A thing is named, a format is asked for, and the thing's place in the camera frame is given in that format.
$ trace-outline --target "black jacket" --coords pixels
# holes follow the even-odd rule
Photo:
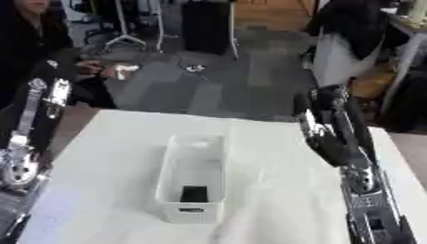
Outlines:
[[[369,56],[381,43],[387,26],[387,15],[378,0],[332,0],[310,21],[306,32],[317,36],[338,33],[350,43],[358,59]]]
[[[4,5],[0,17],[0,109],[11,102],[37,61],[72,45],[68,30],[60,19],[44,14],[40,35],[11,0],[6,0]]]

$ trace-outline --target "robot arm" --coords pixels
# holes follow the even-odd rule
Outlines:
[[[15,243],[48,182],[46,152],[71,94],[68,64],[44,60],[0,111],[0,243]]]
[[[295,115],[308,145],[339,168],[352,244],[416,244],[406,217],[398,212],[387,175],[376,161],[361,112],[347,90],[332,86],[299,94]]]

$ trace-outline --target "black object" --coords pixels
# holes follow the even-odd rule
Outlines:
[[[184,186],[180,202],[209,202],[208,187]]]
[[[52,53],[70,48],[67,27],[57,16],[42,15],[43,35],[39,34],[14,6],[4,1],[0,19],[0,109],[6,107],[22,82],[26,82],[34,65]]]
[[[413,130],[420,122],[427,120],[426,92],[427,72],[409,72],[399,85],[389,109],[379,118],[379,124],[391,132]]]
[[[230,3],[190,1],[182,5],[185,49],[224,54],[230,44]]]
[[[137,1],[131,0],[122,2],[123,12],[128,29],[131,29],[131,24],[134,24],[136,28],[139,28],[141,24],[139,22]],[[91,14],[98,24],[96,29],[86,31],[84,40],[85,44],[90,44],[91,38],[96,35],[114,34],[121,31],[120,21],[114,0],[71,0],[70,8],[78,12]]]
[[[387,24],[379,0],[334,0],[326,4],[310,21],[305,31],[312,36],[337,33],[350,44],[358,59],[369,56],[380,44]]]

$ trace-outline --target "black cloth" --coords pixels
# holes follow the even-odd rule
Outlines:
[[[28,81],[34,65],[40,60],[50,58],[55,53],[72,47],[67,27],[62,19],[50,13],[42,16],[42,34],[30,22],[22,17],[11,0],[5,1],[4,15],[0,17],[0,109],[6,107],[13,99],[17,89]],[[109,105],[114,109],[112,98],[107,88],[98,78],[96,86],[83,85],[81,81],[74,86],[73,97],[83,97],[90,93],[92,104]]]
[[[74,92],[70,98],[70,104],[84,102],[91,107],[100,109],[117,109],[112,96],[104,84],[104,79],[94,77],[86,79],[74,86]]]
[[[392,132],[413,130],[427,120],[427,72],[411,71],[397,89],[380,125]]]
[[[387,15],[377,0],[332,0],[310,21],[305,31],[312,36],[337,33],[350,44],[358,59],[369,56],[381,43]]]

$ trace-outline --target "person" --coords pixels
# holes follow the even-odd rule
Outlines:
[[[34,65],[63,49],[72,48],[68,29],[48,12],[50,0],[5,0],[0,12],[0,109],[7,107],[17,89],[27,82]],[[71,102],[115,109],[103,83],[113,67],[97,60],[76,60],[78,74],[89,78],[74,84]]]

